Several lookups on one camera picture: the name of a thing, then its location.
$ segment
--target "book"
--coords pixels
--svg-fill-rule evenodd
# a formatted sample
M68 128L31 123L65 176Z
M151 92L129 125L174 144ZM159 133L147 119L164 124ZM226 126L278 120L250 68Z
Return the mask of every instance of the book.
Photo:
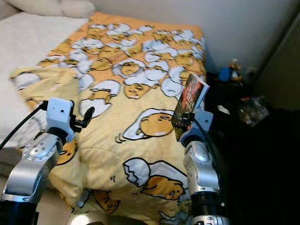
M171 118L177 141L188 130L190 125L185 123L183 118L190 113L196 112L208 89L209 85L201 80L200 77L194 74L189 75Z

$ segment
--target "blue object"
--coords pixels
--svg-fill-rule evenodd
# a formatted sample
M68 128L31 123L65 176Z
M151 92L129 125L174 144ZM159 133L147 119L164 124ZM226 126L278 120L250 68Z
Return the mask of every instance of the blue object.
M230 73L231 73L230 68L227 68L227 67L222 68L220 70L220 73L218 74L217 78L220 81L227 82L230 79Z

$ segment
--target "yellow blanket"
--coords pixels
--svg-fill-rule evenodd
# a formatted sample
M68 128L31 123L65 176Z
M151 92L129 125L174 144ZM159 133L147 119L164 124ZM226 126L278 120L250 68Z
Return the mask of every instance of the yellow blanket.
M205 75L204 56L196 26L95 13L39 63L44 68L15 71L32 108L60 97L72 99L81 118L96 109L49 177L75 213L187 220L184 149L170 120L188 75Z

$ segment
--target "white sheet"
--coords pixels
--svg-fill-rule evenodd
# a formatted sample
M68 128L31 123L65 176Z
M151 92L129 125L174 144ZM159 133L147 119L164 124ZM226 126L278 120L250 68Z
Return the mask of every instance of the white sheet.
M9 74L15 68L32 67L88 19L18 13L0 20L0 142L29 111L21 101ZM6 147L15 147L15 136Z

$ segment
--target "colorful book cover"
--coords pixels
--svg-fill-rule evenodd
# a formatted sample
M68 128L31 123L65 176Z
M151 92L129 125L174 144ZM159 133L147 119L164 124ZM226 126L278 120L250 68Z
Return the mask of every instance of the colorful book cover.
M177 141L188 130L189 126L187 124L183 125L183 114L195 113L208 89L208 84L202 81L197 75L189 75L171 119Z

